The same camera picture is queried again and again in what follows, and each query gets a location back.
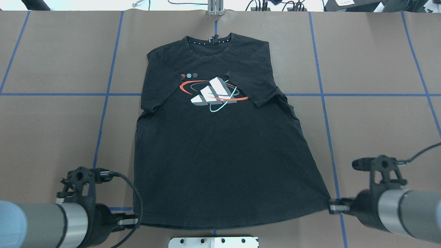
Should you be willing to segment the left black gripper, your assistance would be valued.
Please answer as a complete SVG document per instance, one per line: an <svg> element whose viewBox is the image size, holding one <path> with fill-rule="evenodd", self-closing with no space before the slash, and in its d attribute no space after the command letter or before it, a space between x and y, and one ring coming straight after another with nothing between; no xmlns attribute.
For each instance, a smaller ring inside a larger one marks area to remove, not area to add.
<svg viewBox="0 0 441 248"><path fill-rule="evenodd" d="M64 214L64 230L58 248L98 246L113 230L136 227L138 215L112 214L109 207L96 203L96 184L112 178L109 170L79 167L60 179L64 187L57 193L57 204Z"/></svg>

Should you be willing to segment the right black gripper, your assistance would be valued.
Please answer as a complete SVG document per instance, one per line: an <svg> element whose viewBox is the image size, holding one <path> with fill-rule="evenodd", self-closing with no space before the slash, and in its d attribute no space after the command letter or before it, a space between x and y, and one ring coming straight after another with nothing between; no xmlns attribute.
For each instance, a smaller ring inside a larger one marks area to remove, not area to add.
<svg viewBox="0 0 441 248"><path fill-rule="evenodd" d="M408 189L399 166L404 164L403 160L386 155L354 160L354 170L369 172L369 188L359 192L356 198L329 199L329 214L353 215L364 226L386 232L394 229L403 232L399 202Z"/></svg>

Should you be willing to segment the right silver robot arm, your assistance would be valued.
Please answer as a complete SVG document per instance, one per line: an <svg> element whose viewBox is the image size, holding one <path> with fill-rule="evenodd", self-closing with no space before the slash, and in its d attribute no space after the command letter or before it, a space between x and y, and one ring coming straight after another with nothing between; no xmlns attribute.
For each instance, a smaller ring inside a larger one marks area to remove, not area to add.
<svg viewBox="0 0 441 248"><path fill-rule="evenodd" d="M384 154L354 160L354 170L369 172L369 188L356 197L330 199L329 213L355 216L366 227L439 244L440 193L410 190L399 170L405 164Z"/></svg>

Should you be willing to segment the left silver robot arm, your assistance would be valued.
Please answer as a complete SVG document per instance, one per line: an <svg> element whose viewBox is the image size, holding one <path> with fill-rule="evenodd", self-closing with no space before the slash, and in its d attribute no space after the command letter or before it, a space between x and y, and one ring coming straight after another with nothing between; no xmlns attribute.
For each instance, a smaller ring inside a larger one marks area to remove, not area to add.
<svg viewBox="0 0 441 248"><path fill-rule="evenodd" d="M12 203L2 200L2 248L91 248L104 243L111 233L129 230L115 248L139 228L142 214L112 213L96 202L96 185L124 179L143 211L142 198L125 175L105 168L79 167L61 178L63 189L54 203Z"/></svg>

